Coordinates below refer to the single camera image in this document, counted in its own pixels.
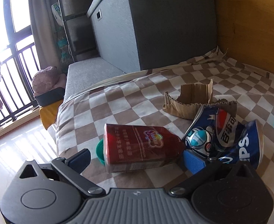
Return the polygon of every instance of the blue gripper pad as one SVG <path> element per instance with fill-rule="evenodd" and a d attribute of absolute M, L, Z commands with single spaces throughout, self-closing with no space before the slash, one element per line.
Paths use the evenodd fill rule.
<path fill-rule="evenodd" d="M 185 150 L 183 156 L 185 167 L 192 174 L 196 174 L 206 166 L 205 160 L 195 155 L 192 151 Z"/>

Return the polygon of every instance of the wooden headboard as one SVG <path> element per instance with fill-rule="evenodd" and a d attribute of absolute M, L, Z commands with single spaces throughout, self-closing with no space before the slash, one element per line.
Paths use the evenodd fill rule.
<path fill-rule="evenodd" d="M 274 0 L 215 0 L 218 44 L 227 55 L 274 73 Z"/>

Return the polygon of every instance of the shelving unit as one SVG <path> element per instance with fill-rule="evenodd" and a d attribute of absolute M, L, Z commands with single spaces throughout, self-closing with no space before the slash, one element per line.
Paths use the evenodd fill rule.
<path fill-rule="evenodd" d="M 77 62 L 78 55 L 96 51 L 93 28 L 90 19 L 86 15 L 93 0 L 58 1 L 70 53 L 74 61 Z"/>

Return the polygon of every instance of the red juice box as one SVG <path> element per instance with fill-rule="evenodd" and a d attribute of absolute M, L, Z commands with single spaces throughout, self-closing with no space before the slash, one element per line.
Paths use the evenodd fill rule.
<path fill-rule="evenodd" d="M 161 167 L 184 150 L 181 139 L 164 127 L 105 124 L 104 158 L 109 173 Z"/>

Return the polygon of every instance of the yellow cloth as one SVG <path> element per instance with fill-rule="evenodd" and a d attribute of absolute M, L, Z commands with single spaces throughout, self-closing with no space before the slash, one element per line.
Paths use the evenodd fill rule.
<path fill-rule="evenodd" d="M 58 108 L 63 103 L 63 100 L 52 103 L 51 105 L 47 105 L 39 108 L 39 115 L 42 121 L 42 125 L 47 130 L 52 124 L 56 122 Z"/>

